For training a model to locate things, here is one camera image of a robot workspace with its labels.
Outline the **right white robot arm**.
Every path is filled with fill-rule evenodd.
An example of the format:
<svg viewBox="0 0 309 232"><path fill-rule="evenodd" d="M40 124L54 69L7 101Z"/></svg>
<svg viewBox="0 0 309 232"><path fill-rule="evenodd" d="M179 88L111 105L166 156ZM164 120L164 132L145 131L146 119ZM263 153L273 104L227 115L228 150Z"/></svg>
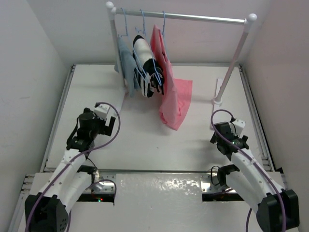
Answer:
<svg viewBox="0 0 309 232"><path fill-rule="evenodd" d="M215 124L214 130L211 143L231 161L218 169L219 185L237 192L254 211L262 231L283 232L298 227L297 194L285 190L256 161L247 145L248 137L239 136L243 127L222 122Z"/></svg>

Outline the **blue wire hanger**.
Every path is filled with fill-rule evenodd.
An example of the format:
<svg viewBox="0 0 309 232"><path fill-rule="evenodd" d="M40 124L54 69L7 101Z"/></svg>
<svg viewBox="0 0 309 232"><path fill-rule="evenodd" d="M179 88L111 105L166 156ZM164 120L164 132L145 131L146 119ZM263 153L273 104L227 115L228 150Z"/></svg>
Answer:
<svg viewBox="0 0 309 232"><path fill-rule="evenodd" d="M167 45L166 45L166 40L165 40L165 27L166 27L166 13L165 11L162 11L163 13L163 19L164 19L164 23L163 23L163 28L161 31L161 34L163 36L163 42L164 42L164 47L165 47L165 51L166 51L166 56L168 57L168 49L167 49Z"/></svg>

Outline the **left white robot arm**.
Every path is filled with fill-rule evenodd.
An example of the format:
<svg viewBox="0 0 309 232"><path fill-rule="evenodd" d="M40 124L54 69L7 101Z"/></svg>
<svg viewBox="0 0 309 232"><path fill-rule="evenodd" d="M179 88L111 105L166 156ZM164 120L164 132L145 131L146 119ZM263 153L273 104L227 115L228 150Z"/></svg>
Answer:
<svg viewBox="0 0 309 232"><path fill-rule="evenodd" d="M25 231L69 231L72 207L87 188L100 183L94 178L96 168L84 162L92 151L105 147L95 146L98 135L116 138L112 131L115 121L120 121L119 113L108 117L114 108L109 103L98 102L94 109L85 108L77 117L61 162L39 192L28 195L25 201Z"/></svg>

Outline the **pink t shirt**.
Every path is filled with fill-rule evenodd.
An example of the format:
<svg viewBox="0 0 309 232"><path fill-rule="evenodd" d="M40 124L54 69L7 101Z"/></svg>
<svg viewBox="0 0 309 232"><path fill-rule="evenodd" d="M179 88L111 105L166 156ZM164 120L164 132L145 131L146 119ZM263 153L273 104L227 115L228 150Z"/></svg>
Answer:
<svg viewBox="0 0 309 232"><path fill-rule="evenodd" d="M157 25L153 27L150 46L156 61L163 68L164 95L159 108L160 118L168 127L178 130L191 104L193 81L174 78L164 38Z"/></svg>

